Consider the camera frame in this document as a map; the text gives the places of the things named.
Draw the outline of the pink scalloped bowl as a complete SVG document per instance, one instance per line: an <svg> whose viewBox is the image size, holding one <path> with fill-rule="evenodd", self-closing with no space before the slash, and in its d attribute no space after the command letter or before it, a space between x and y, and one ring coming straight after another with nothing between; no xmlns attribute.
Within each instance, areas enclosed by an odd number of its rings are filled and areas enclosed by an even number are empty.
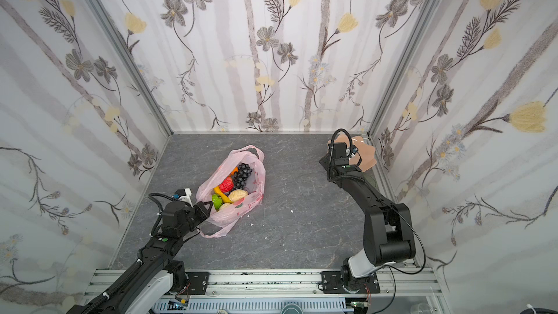
<svg viewBox="0 0 558 314"><path fill-rule="evenodd" d="M350 165L358 166L362 172L367 172L376 165L376 148L373 145L367 144L361 136L352 137L351 144L358 149L358 153L349 160Z"/></svg>

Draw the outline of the pink plastic bag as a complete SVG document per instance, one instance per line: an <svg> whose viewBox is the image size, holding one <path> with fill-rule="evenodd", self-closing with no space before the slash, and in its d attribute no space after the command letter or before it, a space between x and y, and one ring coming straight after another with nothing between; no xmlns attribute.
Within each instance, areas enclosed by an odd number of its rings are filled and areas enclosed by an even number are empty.
<svg viewBox="0 0 558 314"><path fill-rule="evenodd" d="M231 151L196 192L196 200L212 203L208 222L218 228L204 238L225 237L235 224L262 203L266 179L264 154L253 145Z"/></svg>

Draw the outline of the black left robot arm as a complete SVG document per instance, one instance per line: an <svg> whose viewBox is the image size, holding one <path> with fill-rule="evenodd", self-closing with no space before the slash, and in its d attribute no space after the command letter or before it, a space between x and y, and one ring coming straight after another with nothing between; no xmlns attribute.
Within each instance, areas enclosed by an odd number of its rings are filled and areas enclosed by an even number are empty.
<svg viewBox="0 0 558 314"><path fill-rule="evenodd" d="M148 198L158 207L151 238L138 250L136 261L106 290L86 305L74 305L69 313L147 313L165 294L178 293L190 284L182 261L174 258L191 238L200 234L214 204L194 205L162 193Z"/></svg>

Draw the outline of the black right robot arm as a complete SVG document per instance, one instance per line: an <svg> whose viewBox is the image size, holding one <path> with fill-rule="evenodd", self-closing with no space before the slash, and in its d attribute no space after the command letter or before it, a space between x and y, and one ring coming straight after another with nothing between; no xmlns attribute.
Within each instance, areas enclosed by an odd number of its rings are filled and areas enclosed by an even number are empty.
<svg viewBox="0 0 558 314"><path fill-rule="evenodd" d="M426 267L422 264L414 271L396 267L416 256L416 242L424 244L413 228L410 209L384 197L367 181L359 164L350 162L358 154L350 133L337 129L320 160L326 179L348 193L364 215L362 250L348 257L340 270L337 289L347 293L369 291L376 273L385 268L414 276Z"/></svg>

